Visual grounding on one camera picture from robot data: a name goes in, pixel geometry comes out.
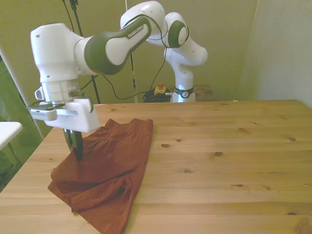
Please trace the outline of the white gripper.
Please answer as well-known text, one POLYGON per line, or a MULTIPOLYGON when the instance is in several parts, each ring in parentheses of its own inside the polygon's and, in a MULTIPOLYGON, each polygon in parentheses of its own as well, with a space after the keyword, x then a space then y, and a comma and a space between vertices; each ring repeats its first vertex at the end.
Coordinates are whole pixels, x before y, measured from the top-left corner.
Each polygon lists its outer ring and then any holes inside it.
POLYGON ((83 158, 81 132, 92 132, 99 127, 97 112, 89 98, 75 98, 58 105, 40 104, 30 107, 30 114, 48 126, 62 128, 67 146, 69 150, 73 146, 77 160, 83 158))

